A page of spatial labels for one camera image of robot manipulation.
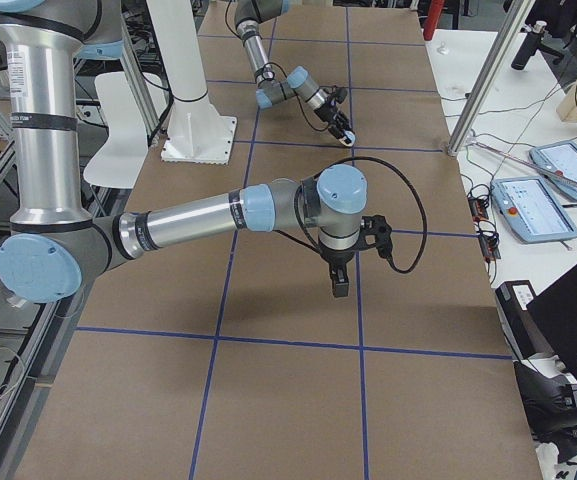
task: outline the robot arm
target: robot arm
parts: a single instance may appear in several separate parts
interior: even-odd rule
[[[362,217],[366,189],[359,170],[335,165],[300,183],[275,180],[163,210],[95,219],[75,231],[21,233],[0,248],[0,278],[23,298],[53,302],[148,251],[244,228],[307,226],[318,227],[334,296],[347,296],[346,264],[355,251],[373,247],[365,242],[375,235],[373,217]]]
[[[13,8],[30,3],[34,6],[27,11]],[[13,235],[0,248],[0,278],[10,290],[37,303],[53,302],[147,251],[242,228],[300,226],[319,228],[315,249],[329,265],[334,295],[344,296],[346,264],[355,251],[377,247],[382,255],[392,249],[387,224],[361,216],[366,181],[347,165],[301,183],[276,180],[165,210],[93,220],[79,194],[72,61],[85,38],[95,37],[95,24],[104,24],[103,15],[112,13],[113,5],[117,16],[119,10],[114,0],[109,8],[104,2],[100,19],[96,0],[79,2],[75,13],[69,4],[0,0],[0,9],[7,8],[0,13],[0,38],[9,66],[15,67],[11,119],[20,203],[11,217]],[[119,38],[119,28],[115,31],[110,20],[106,24]],[[296,88],[300,93],[314,87],[306,80]],[[366,242],[382,233],[381,241]]]
[[[345,88],[325,89],[315,81],[304,67],[297,67],[285,81],[277,81],[275,71],[261,42],[259,25],[288,11],[288,0],[240,0],[235,12],[237,35],[243,42],[250,66],[257,83],[259,108],[270,108],[299,95],[328,131],[343,145],[351,147],[355,134],[348,117],[339,109],[347,95]]]

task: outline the white desk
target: white desk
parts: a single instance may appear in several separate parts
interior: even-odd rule
[[[438,91],[442,97],[463,98],[465,93],[472,90],[495,35],[492,32],[450,30],[437,30],[435,32],[433,40],[427,43],[427,51]],[[510,67],[510,62],[522,40],[523,36],[517,38],[513,49],[501,67],[481,110],[482,112],[530,105],[545,98],[556,85],[554,75],[539,52],[530,59],[524,70],[517,71]],[[442,42],[448,49],[448,53],[442,54],[438,51]],[[564,93],[559,90],[546,100],[543,103],[543,108],[519,141],[539,146],[576,137],[577,123],[561,122],[555,111],[563,98]],[[447,116],[459,114],[464,104],[465,100],[442,101]],[[473,128],[477,134],[491,133],[504,140],[514,142],[540,106],[541,103],[526,110],[479,115]],[[454,128],[457,118],[455,116],[446,119],[450,130]],[[500,150],[508,151],[510,148],[510,145],[492,137],[482,136],[478,140]],[[528,146],[517,145],[511,153],[527,159],[529,149]],[[464,151],[460,152],[458,158],[463,174],[468,175],[475,183],[488,184],[490,182],[490,175],[466,161]],[[501,157],[498,155],[477,147],[470,147],[470,159],[493,172],[501,162]],[[495,178],[528,175],[536,175],[536,172],[506,160]],[[564,204],[570,203],[564,197],[559,196],[559,199]],[[577,225],[577,208],[568,209],[567,212]],[[571,251],[568,251],[559,242],[525,245],[514,237],[498,213],[495,215],[495,220],[500,233],[499,249],[502,258],[497,262],[498,271],[493,287],[497,287],[507,280],[528,279],[535,291],[540,293],[577,263],[577,239],[567,242],[572,247]]]

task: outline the table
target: table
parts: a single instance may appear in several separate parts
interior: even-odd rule
[[[309,130],[294,102],[256,109],[223,17],[211,4],[200,46],[211,101],[239,119],[230,163],[152,151],[127,209],[376,155],[419,190],[426,254],[409,276],[360,255],[344,299],[317,257],[270,233],[178,245],[105,274],[16,478],[541,478],[458,165],[441,150],[416,14],[304,6],[267,26],[274,61],[351,87],[351,151]],[[414,203],[396,177],[361,168],[367,212],[391,221],[406,266],[421,238]]]
[[[495,34],[492,32],[472,32],[438,30],[427,45],[430,62],[437,80],[437,87],[446,99],[463,98],[470,92],[484,59],[492,45]],[[508,110],[525,107],[552,95],[545,101],[523,110],[479,115],[473,125],[477,134],[494,134],[509,142],[517,141],[526,125],[528,129],[520,142],[529,145],[548,145],[558,141],[575,138],[577,143],[577,123],[564,123],[559,120],[556,108],[564,98],[562,90],[553,90],[557,85],[546,61],[538,52],[521,71],[513,70],[510,62],[523,41],[523,34],[517,37],[515,45],[502,67],[482,112],[488,110]],[[442,43],[448,49],[447,54],[438,51]],[[454,127],[463,108],[464,101],[443,100],[442,105],[449,129]],[[495,148],[508,151],[512,144],[501,142],[493,137],[482,136],[478,140]],[[512,148],[512,154],[527,159],[529,145],[518,144]],[[499,167],[499,156],[482,151],[476,147],[468,149],[472,162],[492,172]],[[475,183],[488,183],[490,175],[481,168],[468,163],[465,150],[459,154],[461,172],[470,176]],[[535,175],[536,172],[512,161],[505,161],[496,178],[510,178]],[[559,200],[570,203],[557,194]],[[567,210],[577,225],[577,208]],[[502,259],[497,262],[497,275],[493,287],[507,280],[530,280],[537,294],[567,272],[577,263],[577,239],[566,242],[572,250],[561,243],[542,243],[525,245],[512,234],[500,215],[496,216],[496,225],[500,232],[500,251]]]

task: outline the blue tape grid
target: blue tape grid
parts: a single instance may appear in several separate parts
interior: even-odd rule
[[[350,55],[350,45],[351,44],[367,44],[367,45],[396,45],[396,46],[406,46],[406,47],[424,47],[423,44],[406,44],[406,43],[389,43],[389,42],[363,42],[363,41],[351,41],[350,40],[350,17],[348,8],[346,8],[346,39],[344,41],[328,40],[329,43],[342,43],[346,44],[347,55],[348,55],[348,104],[349,104],[349,117],[351,124],[353,124],[353,108],[352,108],[352,92],[354,90],[379,90],[379,91],[398,91],[398,92],[416,92],[416,93],[432,93],[437,94],[435,91],[430,90],[414,90],[414,89],[397,89],[397,88],[361,88],[352,87],[352,66],[351,66],[351,55]],[[272,33],[270,37],[270,45],[268,48],[268,55],[270,56],[272,45],[274,40],[295,40],[288,38],[275,38],[275,28],[277,26],[277,20],[275,19],[273,23]],[[227,35],[199,35],[200,37],[218,37],[218,38],[231,38]],[[295,40],[302,42],[319,42],[320,40]],[[232,80],[207,80],[211,83],[229,83],[229,84],[251,84],[254,82],[244,82],[244,81],[232,81]],[[282,145],[282,146],[301,146],[301,147],[315,147],[315,148],[339,148],[346,150],[345,147],[339,145],[317,145],[317,144],[307,144],[307,143],[290,143],[290,142],[271,142],[271,141],[259,141],[256,140],[257,128],[259,126],[259,117],[261,110],[257,109],[255,116],[255,122],[253,127],[252,139],[237,140],[236,143],[249,144],[248,161],[246,165],[246,171],[244,175],[244,187],[248,184],[248,178],[250,173],[250,168],[253,162],[253,152],[255,145]],[[436,153],[441,152],[439,149],[422,149],[422,148],[398,148],[398,147],[357,147],[358,150],[384,150],[384,151],[414,151],[414,152],[428,152]],[[355,154],[355,147],[351,148],[352,155]],[[420,235],[422,232],[415,230],[393,230],[395,233],[401,234],[412,234]],[[428,232],[429,235],[436,236],[448,236],[448,237],[464,237],[464,238],[476,238],[477,236],[473,234],[464,233],[449,233],[449,232]],[[167,331],[150,331],[150,330],[134,330],[134,329],[119,329],[119,328],[105,328],[105,327],[77,327],[78,331],[82,332],[97,332],[97,333],[114,333],[114,334],[124,334],[124,335],[145,335],[145,336],[160,336],[160,337],[174,337],[174,338],[187,338],[196,340],[208,340],[212,341],[212,351],[210,356],[210,363],[208,366],[208,374],[206,377],[206,383],[204,386],[204,393],[201,403],[201,410],[199,415],[199,420],[197,424],[197,432],[195,435],[195,443],[193,447],[193,455],[191,460],[191,465],[188,473],[188,480],[194,480],[197,462],[199,458],[199,451],[201,446],[201,436],[203,433],[204,420],[206,418],[206,412],[208,410],[208,401],[210,397],[210,388],[212,385],[212,376],[215,368],[215,362],[218,355],[218,347],[220,342],[238,342],[238,343],[250,343],[250,344],[264,344],[264,345],[279,345],[279,346],[293,346],[293,347],[306,347],[306,348],[321,348],[321,349],[338,349],[338,350],[351,350],[358,352],[359,360],[359,371],[360,371],[360,390],[361,390],[361,417],[362,417],[362,445],[363,445],[363,463],[364,463],[364,480],[370,480],[370,467],[369,467],[369,445],[368,445],[368,412],[367,412],[367,389],[366,389],[366,368],[365,368],[365,352],[380,352],[380,353],[390,353],[390,354],[406,354],[406,355],[425,355],[425,356],[439,356],[439,357],[458,357],[458,358],[472,358],[472,359],[488,359],[488,360],[503,360],[510,361],[511,357],[509,355],[496,355],[496,354],[484,354],[484,353],[470,353],[470,352],[452,352],[452,351],[434,351],[434,350],[418,350],[418,349],[404,349],[404,348],[391,348],[391,347],[381,347],[381,346],[369,346],[364,344],[364,328],[363,328],[363,303],[362,303],[362,289],[361,289],[361,261],[360,255],[356,256],[356,285],[357,285],[357,329],[358,329],[358,345],[346,345],[346,344],[334,344],[334,343],[318,343],[318,342],[304,342],[304,341],[289,341],[289,340],[275,340],[275,339],[263,339],[263,338],[247,338],[247,337],[233,337],[233,336],[222,336],[221,335],[221,325],[223,322],[226,301],[228,297],[228,290],[230,287],[230,278],[232,274],[232,267],[235,258],[235,252],[237,248],[238,234],[235,232],[233,234],[230,255],[228,258],[228,265],[226,270],[226,278],[224,281],[224,288],[222,292],[219,316],[217,320],[217,325],[215,327],[214,335],[205,334],[194,334],[194,333],[183,333],[183,332],[167,332]]]

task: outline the light blue joint cap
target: light blue joint cap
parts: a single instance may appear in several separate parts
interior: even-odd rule
[[[21,13],[38,7],[46,0],[0,0],[0,12]]]
[[[367,190],[364,174],[350,165],[333,165],[317,181],[321,201],[339,213],[361,212],[366,207]]]
[[[302,66],[299,66],[290,72],[290,75],[288,75],[286,81],[288,82],[288,85],[290,85],[290,88],[294,90],[295,88],[301,87],[306,82],[308,75],[308,70]]]
[[[0,279],[22,298],[49,303],[79,289],[81,270],[70,252],[54,240],[20,233],[0,247]]]
[[[248,230],[272,232],[275,228],[275,203],[265,183],[247,187],[244,192],[244,219]]]
[[[268,98],[268,95],[266,95],[266,92],[264,92],[262,89],[258,89],[255,92],[255,96],[257,97],[257,105],[259,105],[259,108],[262,110],[272,107],[270,98]]]
[[[77,58],[84,60],[118,60],[123,53],[124,42],[118,40],[111,43],[84,45]]]

